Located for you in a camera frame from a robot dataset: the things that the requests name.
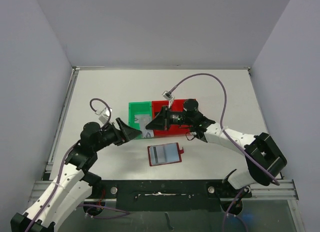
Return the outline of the red bin with gold card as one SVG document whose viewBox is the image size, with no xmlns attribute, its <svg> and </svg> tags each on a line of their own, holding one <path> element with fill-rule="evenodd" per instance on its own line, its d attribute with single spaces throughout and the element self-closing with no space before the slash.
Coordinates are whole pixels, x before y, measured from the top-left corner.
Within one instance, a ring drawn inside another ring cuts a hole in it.
<svg viewBox="0 0 320 232">
<path fill-rule="evenodd" d="M 195 112 L 199 109 L 199 103 L 195 99 L 179 99 L 175 100 L 172 105 L 173 111 L 191 111 Z"/>
</svg>

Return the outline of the red bin with black card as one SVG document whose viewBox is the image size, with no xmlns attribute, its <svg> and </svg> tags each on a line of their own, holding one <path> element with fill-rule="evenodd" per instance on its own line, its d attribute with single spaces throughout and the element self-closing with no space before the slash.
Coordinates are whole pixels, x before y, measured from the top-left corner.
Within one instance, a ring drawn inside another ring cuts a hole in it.
<svg viewBox="0 0 320 232">
<path fill-rule="evenodd" d="M 152 118 L 154 119 L 155 116 L 161 111 L 161 108 L 163 106 L 168 106 L 168 101 L 166 100 L 152 101 L 151 106 L 152 106 Z M 189 131 L 190 131 L 189 128 L 183 129 L 183 128 L 178 128 L 177 125 L 173 125 L 167 131 L 154 130 L 153 133 L 155 137 L 161 138 L 161 137 L 183 136 Z"/>
</svg>

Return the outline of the red leather card holder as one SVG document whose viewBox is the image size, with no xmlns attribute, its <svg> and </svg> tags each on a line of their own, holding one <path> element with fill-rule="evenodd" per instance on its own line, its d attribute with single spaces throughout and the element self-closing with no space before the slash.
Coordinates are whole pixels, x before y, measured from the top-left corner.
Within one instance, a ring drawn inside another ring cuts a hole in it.
<svg viewBox="0 0 320 232">
<path fill-rule="evenodd" d="M 164 146 L 166 162 L 160 165 L 167 165 L 167 164 L 182 162 L 182 154 L 184 153 L 184 149 L 183 147 L 180 148 L 178 143 L 168 143 L 168 144 L 153 145 L 153 146 Z M 149 156 L 150 147 L 151 146 L 148 146 L 147 148 L 148 161 L 149 161 L 149 166 L 154 167 L 151 165 L 151 160 Z"/>
</svg>

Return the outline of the green plastic bin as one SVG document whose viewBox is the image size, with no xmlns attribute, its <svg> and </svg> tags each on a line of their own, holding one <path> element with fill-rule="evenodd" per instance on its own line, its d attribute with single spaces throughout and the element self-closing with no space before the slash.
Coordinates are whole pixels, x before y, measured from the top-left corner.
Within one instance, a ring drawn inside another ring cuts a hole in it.
<svg viewBox="0 0 320 232">
<path fill-rule="evenodd" d="M 151 139 L 154 137 L 153 130 L 146 129 L 146 125 L 152 120 L 152 103 L 130 102 L 128 104 L 128 123 L 129 126 L 140 130 L 142 134 L 138 139 Z"/>
</svg>

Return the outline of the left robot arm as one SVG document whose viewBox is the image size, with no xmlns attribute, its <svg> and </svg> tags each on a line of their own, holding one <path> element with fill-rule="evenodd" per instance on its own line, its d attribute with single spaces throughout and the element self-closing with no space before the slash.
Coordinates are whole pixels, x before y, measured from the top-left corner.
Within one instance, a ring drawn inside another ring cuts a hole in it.
<svg viewBox="0 0 320 232">
<path fill-rule="evenodd" d="M 101 178 L 89 172 L 98 159 L 97 152 L 111 144 L 120 146 L 142 132 L 116 119 L 118 127 L 97 122 L 86 123 L 77 141 L 64 155 L 58 175 L 43 194 L 23 214 L 10 221 L 13 232 L 56 232 L 86 198 L 100 195 Z"/>
</svg>

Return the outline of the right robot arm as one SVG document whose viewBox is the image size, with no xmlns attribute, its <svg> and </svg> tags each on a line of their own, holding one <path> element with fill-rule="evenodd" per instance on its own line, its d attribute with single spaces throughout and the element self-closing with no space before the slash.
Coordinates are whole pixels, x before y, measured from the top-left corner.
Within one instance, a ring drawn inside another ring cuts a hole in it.
<svg viewBox="0 0 320 232">
<path fill-rule="evenodd" d="M 274 184 L 288 162 L 271 135 L 265 132 L 252 135 L 223 127 L 204 116 L 198 107 L 195 99 L 187 99 L 181 112 L 163 106 L 146 129 L 166 131 L 173 125 L 188 126 L 195 138 L 242 153 L 247 169 L 234 169 L 226 176 L 222 189 L 227 196 L 233 197 L 241 188 L 251 184 Z"/>
</svg>

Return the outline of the white VIP card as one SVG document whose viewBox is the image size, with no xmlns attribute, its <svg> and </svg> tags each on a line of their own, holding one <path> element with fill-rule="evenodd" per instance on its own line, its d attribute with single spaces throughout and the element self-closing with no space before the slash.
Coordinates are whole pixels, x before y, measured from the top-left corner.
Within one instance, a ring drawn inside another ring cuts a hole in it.
<svg viewBox="0 0 320 232">
<path fill-rule="evenodd" d="M 143 139 L 150 139 L 150 138 L 153 138 L 153 137 L 154 137 L 154 132 L 153 132 L 153 130 L 148 130 L 148 129 L 146 129 L 146 124 L 140 123 L 139 126 L 140 126 L 140 130 L 141 130 L 141 132 L 142 132 L 142 136 L 141 136 L 141 137 L 142 137 Z"/>
</svg>

